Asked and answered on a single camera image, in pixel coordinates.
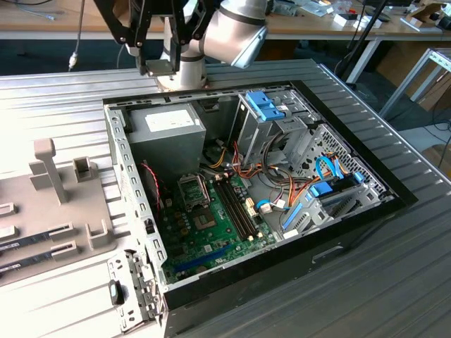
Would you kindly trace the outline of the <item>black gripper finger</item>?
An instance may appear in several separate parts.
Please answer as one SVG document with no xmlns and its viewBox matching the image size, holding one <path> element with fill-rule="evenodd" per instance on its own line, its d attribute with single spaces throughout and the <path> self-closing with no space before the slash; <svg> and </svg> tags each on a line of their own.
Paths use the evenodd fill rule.
<svg viewBox="0 0 451 338">
<path fill-rule="evenodd" d="M 146 1 L 127 1 L 129 25 L 124 26 L 114 12 L 116 1 L 95 0 L 94 3 L 114 40 L 118 44 L 126 45 L 129 54 L 135 57 L 140 75 L 146 75 L 148 69 L 141 48 L 151 22 L 150 4 L 146 4 Z"/>
<path fill-rule="evenodd" d="M 214 1 L 197 1 L 188 20 L 185 19 L 182 1 L 172 1 L 171 18 L 171 67 L 174 72 L 180 69 L 182 48 L 192 39 L 200 40 L 214 14 Z"/>
</svg>

